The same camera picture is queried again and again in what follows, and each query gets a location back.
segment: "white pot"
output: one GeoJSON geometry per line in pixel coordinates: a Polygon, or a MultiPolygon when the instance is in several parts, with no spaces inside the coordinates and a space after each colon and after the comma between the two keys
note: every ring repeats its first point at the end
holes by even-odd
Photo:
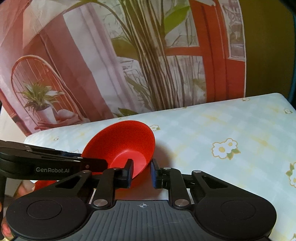
{"type": "Polygon", "coordinates": [[[45,110],[36,111],[36,113],[43,122],[47,124],[57,124],[57,120],[51,107],[48,107],[45,110]]]}

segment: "printed logo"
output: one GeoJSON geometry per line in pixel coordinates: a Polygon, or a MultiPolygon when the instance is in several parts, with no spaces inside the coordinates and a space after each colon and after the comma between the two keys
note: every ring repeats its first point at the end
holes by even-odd
{"type": "Polygon", "coordinates": [[[146,208],[146,207],[149,206],[149,205],[147,205],[147,204],[145,204],[145,203],[142,203],[142,204],[140,204],[140,205],[138,205],[138,206],[140,206],[141,208],[146,208]]]}
{"type": "Polygon", "coordinates": [[[40,167],[37,167],[36,168],[36,172],[49,172],[49,173],[69,173],[70,172],[70,169],[57,169],[57,168],[40,168],[40,167]]]}

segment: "human hand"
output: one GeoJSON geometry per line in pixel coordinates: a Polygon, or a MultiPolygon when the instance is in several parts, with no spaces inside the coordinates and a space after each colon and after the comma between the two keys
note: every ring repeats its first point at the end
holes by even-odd
{"type": "MultiPolygon", "coordinates": [[[[19,185],[18,189],[16,190],[16,192],[14,194],[14,198],[17,199],[21,196],[24,196],[24,195],[34,191],[34,188],[35,188],[34,183],[32,183],[31,181],[28,181],[28,180],[24,180],[24,181],[22,181],[22,183],[19,185]]],[[[4,217],[2,220],[1,232],[6,239],[11,240],[13,238],[10,228],[7,224],[6,217],[4,217]]]]}

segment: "red bowl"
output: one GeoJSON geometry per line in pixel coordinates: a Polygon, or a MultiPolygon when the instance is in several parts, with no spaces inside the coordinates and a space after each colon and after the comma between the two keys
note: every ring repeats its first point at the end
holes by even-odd
{"type": "Polygon", "coordinates": [[[155,137],[150,127],[126,120],[101,130],[89,141],[81,156],[105,159],[108,168],[123,168],[127,160],[132,159],[134,178],[147,167],[154,149],[155,137]]]}

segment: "floral pattern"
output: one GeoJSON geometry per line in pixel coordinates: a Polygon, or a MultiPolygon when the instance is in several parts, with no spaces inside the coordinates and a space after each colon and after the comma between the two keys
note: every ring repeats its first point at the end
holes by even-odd
{"type": "Polygon", "coordinates": [[[152,131],[159,131],[160,130],[159,125],[152,125],[152,126],[149,126],[149,127],[150,127],[150,129],[152,131]]]}
{"type": "Polygon", "coordinates": [[[293,235],[293,238],[290,241],[296,241],[296,234],[293,235]]]}
{"type": "Polygon", "coordinates": [[[292,114],[293,112],[291,111],[291,110],[289,110],[289,109],[284,109],[284,112],[286,113],[286,114],[292,114]]]}
{"type": "Polygon", "coordinates": [[[295,170],[295,163],[290,164],[290,170],[286,172],[286,175],[289,177],[290,185],[296,188],[296,170],[295,170]]]}
{"type": "Polygon", "coordinates": [[[219,157],[220,159],[228,158],[231,160],[235,154],[239,154],[240,151],[237,148],[237,141],[228,138],[224,142],[214,142],[212,147],[212,155],[219,157]]]}
{"type": "Polygon", "coordinates": [[[79,151],[79,150],[75,150],[75,151],[69,151],[69,152],[71,152],[71,153],[80,153],[80,151],[79,151]]]}
{"type": "Polygon", "coordinates": [[[176,111],[176,110],[182,110],[182,109],[186,109],[188,106],[184,106],[184,107],[181,107],[181,108],[175,108],[175,109],[171,109],[171,110],[174,110],[174,111],[176,111]]]}

